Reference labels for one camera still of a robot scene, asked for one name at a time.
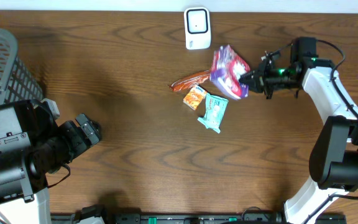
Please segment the pink purple snack bag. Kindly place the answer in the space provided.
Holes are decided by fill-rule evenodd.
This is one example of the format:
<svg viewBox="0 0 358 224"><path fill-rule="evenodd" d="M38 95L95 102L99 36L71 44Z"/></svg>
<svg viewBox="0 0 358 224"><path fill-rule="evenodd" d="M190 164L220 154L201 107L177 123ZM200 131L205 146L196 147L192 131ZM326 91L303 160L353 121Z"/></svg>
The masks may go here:
<svg viewBox="0 0 358 224"><path fill-rule="evenodd" d="M209 79L227 97L241 100L248 97L249 88L239 79L249 71L249 65L231 46L223 45L214 52Z"/></svg>

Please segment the orange Kleenex tissue pack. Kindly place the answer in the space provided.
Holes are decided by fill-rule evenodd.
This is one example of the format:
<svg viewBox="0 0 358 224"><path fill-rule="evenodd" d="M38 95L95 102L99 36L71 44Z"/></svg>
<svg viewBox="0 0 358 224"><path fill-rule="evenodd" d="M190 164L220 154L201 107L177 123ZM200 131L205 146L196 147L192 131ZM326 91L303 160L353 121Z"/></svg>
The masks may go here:
<svg viewBox="0 0 358 224"><path fill-rule="evenodd" d="M191 109L196 110L200 103L205 99L207 93L208 92L204 88L200 87L199 85L195 85L186 94L183 102Z"/></svg>

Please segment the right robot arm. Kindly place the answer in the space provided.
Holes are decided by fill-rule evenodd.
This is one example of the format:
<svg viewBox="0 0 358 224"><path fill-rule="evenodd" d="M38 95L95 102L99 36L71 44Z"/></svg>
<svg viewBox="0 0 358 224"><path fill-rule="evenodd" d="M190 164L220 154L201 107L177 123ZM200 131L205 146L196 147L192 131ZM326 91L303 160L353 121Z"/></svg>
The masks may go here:
<svg viewBox="0 0 358 224"><path fill-rule="evenodd" d="M270 99L275 90L303 90L312 99L323 122L309 158L308 180L284 203L286 223L315 223L339 198L358 200L358 106L345 90L337 71L340 64L320 58L319 39L298 37L291 48L290 64L277 68L280 51L267 52L259 67L239 82Z"/></svg>

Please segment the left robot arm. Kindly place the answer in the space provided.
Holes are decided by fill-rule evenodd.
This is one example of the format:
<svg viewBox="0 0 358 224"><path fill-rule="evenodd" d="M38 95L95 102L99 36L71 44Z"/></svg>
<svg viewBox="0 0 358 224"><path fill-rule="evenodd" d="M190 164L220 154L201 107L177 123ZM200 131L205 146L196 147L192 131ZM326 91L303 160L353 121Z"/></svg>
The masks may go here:
<svg viewBox="0 0 358 224"><path fill-rule="evenodd" d="M102 139L85 114L58 125L56 102L22 100L0 105L0 223L107 223L104 208L72 215L50 213L47 174L69 164Z"/></svg>

